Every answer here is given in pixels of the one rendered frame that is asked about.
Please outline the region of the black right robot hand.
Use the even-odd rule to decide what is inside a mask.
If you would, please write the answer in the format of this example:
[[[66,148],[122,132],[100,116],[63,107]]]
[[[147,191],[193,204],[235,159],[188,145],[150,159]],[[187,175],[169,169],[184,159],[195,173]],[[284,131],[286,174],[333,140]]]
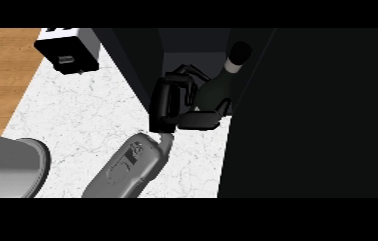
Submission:
[[[182,130],[215,130],[228,115],[232,99],[225,99],[213,111],[194,111],[201,86],[212,80],[194,65],[181,65],[159,79],[150,105],[150,131],[173,133]]]

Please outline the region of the dark grey cabinet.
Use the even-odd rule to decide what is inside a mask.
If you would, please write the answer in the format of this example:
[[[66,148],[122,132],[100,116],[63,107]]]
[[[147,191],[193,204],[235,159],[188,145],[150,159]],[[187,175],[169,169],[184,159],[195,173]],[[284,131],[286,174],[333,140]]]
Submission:
[[[145,109],[150,109],[156,82],[166,72],[193,64],[215,78],[234,44],[247,42],[253,54],[232,79],[228,114],[237,111],[275,31],[275,28],[95,28]]]

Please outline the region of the black and white appliance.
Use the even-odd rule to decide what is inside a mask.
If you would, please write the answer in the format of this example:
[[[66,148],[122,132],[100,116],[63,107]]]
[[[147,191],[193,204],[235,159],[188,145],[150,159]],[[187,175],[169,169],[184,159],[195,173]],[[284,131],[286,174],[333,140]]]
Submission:
[[[101,41],[92,28],[43,28],[35,47],[64,75],[100,70]]]

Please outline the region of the dark green wine bottle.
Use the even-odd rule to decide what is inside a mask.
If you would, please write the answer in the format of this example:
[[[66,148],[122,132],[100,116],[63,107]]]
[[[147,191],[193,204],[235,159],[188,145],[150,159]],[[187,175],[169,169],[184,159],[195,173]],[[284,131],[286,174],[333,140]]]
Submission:
[[[247,42],[238,41],[231,49],[222,70],[200,88],[195,96],[194,111],[213,111],[222,101],[231,98],[232,79],[240,72],[253,53],[253,48]]]

